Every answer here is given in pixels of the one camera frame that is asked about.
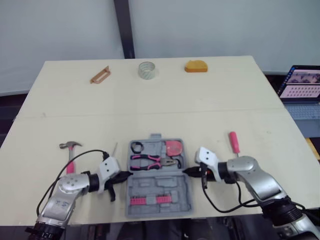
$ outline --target black pole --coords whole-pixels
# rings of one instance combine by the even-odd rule
[[[129,0],[113,0],[116,19],[121,37],[122,49],[125,59],[134,59],[135,49],[132,37]]]

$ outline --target gray toolbox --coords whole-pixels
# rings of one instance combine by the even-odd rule
[[[171,147],[172,143],[180,143],[180,147]],[[161,134],[129,143],[127,168],[133,175],[127,179],[125,213],[128,218],[191,214],[191,183],[189,176],[182,172],[187,167],[183,145],[181,139],[163,139]]]

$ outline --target hammer head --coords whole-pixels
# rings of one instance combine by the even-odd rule
[[[65,149],[65,148],[73,148],[74,146],[82,146],[80,143],[76,141],[67,141],[66,143],[60,143],[59,148]]]

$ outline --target white wall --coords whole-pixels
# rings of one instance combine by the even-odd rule
[[[252,55],[283,73],[320,65],[320,0],[129,3],[136,58]]]
[[[46,60],[123,57],[113,0],[0,1],[0,95],[28,91]]]

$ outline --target laptop screen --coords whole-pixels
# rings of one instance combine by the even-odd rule
[[[320,102],[320,66],[293,65],[277,94],[283,102]]]

